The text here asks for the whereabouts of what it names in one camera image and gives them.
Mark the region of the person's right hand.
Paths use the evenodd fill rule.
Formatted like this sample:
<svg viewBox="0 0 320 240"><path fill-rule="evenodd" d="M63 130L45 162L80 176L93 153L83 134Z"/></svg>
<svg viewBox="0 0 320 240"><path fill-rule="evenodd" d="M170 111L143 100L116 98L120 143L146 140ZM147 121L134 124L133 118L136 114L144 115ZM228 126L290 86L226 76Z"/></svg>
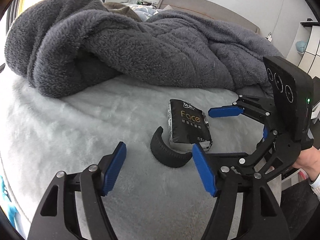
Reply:
<svg viewBox="0 0 320 240"><path fill-rule="evenodd" d="M307 150L302 150L293 164L294 168L303 169L311 181L315 181L319 176L319 150L312 146Z"/></svg>

